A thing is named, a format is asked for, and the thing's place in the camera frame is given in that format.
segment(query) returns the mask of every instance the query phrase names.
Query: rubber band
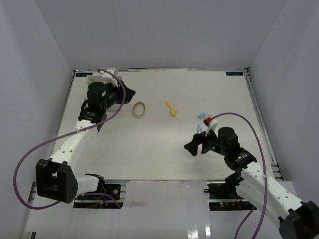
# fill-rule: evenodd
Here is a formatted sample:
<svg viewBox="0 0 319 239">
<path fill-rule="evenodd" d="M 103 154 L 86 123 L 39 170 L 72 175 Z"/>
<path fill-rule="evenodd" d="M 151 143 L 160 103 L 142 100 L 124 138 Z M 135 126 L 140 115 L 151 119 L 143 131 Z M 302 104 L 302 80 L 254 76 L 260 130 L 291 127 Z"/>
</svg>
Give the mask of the rubber band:
<svg viewBox="0 0 319 239">
<path fill-rule="evenodd" d="M 138 106 L 138 105 L 142 105 L 142 106 L 143 106 L 143 109 L 144 109 L 144 110 L 143 110 L 143 113 L 140 114 L 140 115 L 137 115 L 137 114 L 135 113 L 135 111 L 134 111 L 135 108 L 136 108 L 136 106 Z M 145 115 L 145 113 L 146 113 L 146 107 L 145 107 L 144 103 L 141 102 L 141 101 L 137 102 L 137 103 L 133 106 L 132 113 L 133 113 L 133 115 L 134 115 L 135 118 L 138 118 L 138 119 L 142 118 L 142 117 Z"/>
</svg>

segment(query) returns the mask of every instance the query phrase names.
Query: red cap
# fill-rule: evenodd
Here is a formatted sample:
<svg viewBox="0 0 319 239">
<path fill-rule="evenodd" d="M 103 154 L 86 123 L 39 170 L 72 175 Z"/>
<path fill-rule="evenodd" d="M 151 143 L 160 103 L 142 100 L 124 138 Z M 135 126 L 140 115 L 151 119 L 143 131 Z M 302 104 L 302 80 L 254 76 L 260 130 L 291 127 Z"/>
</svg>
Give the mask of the red cap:
<svg viewBox="0 0 319 239">
<path fill-rule="evenodd" d="M 211 122 L 211 117 L 208 117 L 207 119 L 206 119 L 206 123 L 210 123 Z"/>
</svg>

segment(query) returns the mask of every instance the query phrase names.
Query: white wall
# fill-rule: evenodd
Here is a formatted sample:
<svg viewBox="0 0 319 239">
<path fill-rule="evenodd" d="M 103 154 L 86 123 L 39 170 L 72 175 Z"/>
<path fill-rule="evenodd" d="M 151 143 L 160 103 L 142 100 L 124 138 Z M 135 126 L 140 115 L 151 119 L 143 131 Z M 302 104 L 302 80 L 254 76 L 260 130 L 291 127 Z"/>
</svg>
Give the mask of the white wall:
<svg viewBox="0 0 319 239">
<path fill-rule="evenodd" d="M 319 2 L 288 0 L 251 66 L 283 175 L 319 204 Z"/>
<path fill-rule="evenodd" d="M 26 208 L 12 187 L 14 168 L 33 146 L 54 136 L 72 71 L 33 0 L 0 0 L 0 238 L 18 238 Z M 28 199 L 35 163 L 22 165 L 18 186 Z"/>
<path fill-rule="evenodd" d="M 35 0 L 72 69 L 250 66 L 285 0 Z"/>
</svg>

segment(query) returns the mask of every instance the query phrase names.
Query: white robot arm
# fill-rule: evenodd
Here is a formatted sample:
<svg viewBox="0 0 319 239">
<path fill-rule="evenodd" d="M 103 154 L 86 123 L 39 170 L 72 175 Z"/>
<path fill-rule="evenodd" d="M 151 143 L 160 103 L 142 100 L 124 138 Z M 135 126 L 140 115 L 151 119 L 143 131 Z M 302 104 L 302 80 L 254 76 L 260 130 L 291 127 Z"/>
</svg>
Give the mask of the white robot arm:
<svg viewBox="0 0 319 239">
<path fill-rule="evenodd" d="M 116 75 L 114 68 L 108 69 Z M 36 186 L 39 196 L 70 203 L 77 195 L 87 192 L 103 192 L 104 178 L 86 174 L 75 178 L 75 164 L 89 141 L 97 135 L 106 120 L 106 110 L 120 104 L 124 98 L 122 87 L 106 77 L 89 78 L 87 100 L 82 104 L 74 131 L 64 144 L 48 160 L 40 159 L 36 165 Z M 135 91 L 125 89 L 125 104 L 129 103 Z"/>
<path fill-rule="evenodd" d="M 224 156 L 227 166 L 235 171 L 225 179 L 231 195 L 238 195 L 248 200 L 262 211 L 264 205 L 265 177 L 267 177 L 267 206 L 265 215 L 279 229 L 284 239 L 313 239 L 319 234 L 319 208 L 309 201 L 303 202 L 281 186 L 272 176 L 264 175 L 256 158 L 238 143 L 234 129 L 222 127 L 218 136 L 214 130 L 217 121 L 210 116 L 204 123 L 208 132 L 193 136 L 190 143 L 184 145 L 193 156 L 202 144 L 201 153 L 214 151 Z"/>
</svg>

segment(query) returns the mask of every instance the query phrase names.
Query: blue block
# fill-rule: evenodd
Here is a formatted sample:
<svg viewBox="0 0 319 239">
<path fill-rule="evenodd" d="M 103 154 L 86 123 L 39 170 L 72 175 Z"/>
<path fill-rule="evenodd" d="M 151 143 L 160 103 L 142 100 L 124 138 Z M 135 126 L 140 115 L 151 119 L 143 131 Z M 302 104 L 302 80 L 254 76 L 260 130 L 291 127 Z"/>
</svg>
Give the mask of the blue block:
<svg viewBox="0 0 319 239">
<path fill-rule="evenodd" d="M 200 119 L 205 118 L 205 117 L 206 117 L 206 113 L 203 112 L 203 113 L 199 114 L 198 117 L 199 117 Z"/>
</svg>

